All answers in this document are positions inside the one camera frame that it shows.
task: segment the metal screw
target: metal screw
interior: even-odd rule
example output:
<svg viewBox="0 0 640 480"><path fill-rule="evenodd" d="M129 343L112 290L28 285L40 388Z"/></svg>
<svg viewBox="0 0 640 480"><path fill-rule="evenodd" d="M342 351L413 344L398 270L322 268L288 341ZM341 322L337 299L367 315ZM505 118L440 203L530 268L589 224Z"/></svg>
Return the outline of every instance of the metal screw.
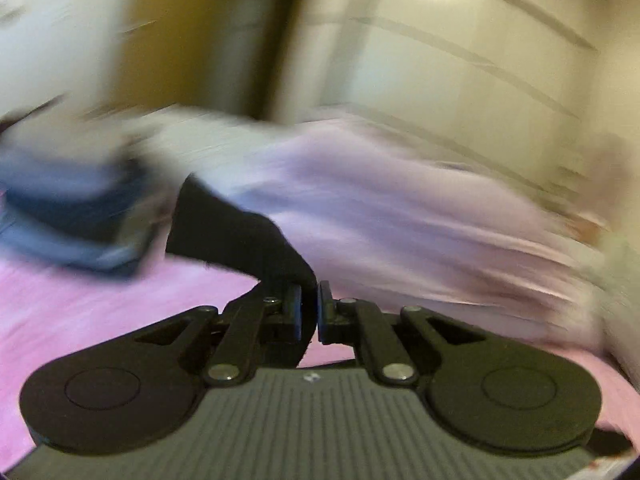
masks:
<svg viewBox="0 0 640 480"><path fill-rule="evenodd" d="M234 365L213 365L209 368L209 377L216 381L230 381L240 374L240 370Z"/></svg>
<svg viewBox="0 0 640 480"><path fill-rule="evenodd" d="M302 376L302 378L307 383L317 383L321 379L320 375L315 372L306 373Z"/></svg>
<svg viewBox="0 0 640 480"><path fill-rule="evenodd" d="M414 376L414 369L402 363L392 363L382 368L382 373L387 379L394 381L406 381Z"/></svg>

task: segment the pink surface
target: pink surface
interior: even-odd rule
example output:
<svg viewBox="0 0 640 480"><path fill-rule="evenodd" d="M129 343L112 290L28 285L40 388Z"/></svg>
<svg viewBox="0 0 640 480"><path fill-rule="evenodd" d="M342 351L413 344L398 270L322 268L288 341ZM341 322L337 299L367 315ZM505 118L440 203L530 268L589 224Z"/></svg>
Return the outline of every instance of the pink surface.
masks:
<svg viewBox="0 0 640 480"><path fill-rule="evenodd" d="M255 280L176 258L160 258L132 283L110 283L0 258L0 471L33 443L18 410L27 377L44 363L199 304L224 306ZM612 368L584 351L563 351L604 391L600 424L640 445L640 396ZM351 357L347 347L313 342L303 365Z"/></svg>

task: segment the brown door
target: brown door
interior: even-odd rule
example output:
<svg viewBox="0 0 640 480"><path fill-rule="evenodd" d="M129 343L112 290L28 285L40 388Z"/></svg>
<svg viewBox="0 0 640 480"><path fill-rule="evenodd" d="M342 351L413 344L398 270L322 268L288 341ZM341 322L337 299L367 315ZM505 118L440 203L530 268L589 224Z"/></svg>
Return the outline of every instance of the brown door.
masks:
<svg viewBox="0 0 640 480"><path fill-rule="evenodd" d="M112 104L195 105L225 0L133 0Z"/></svg>

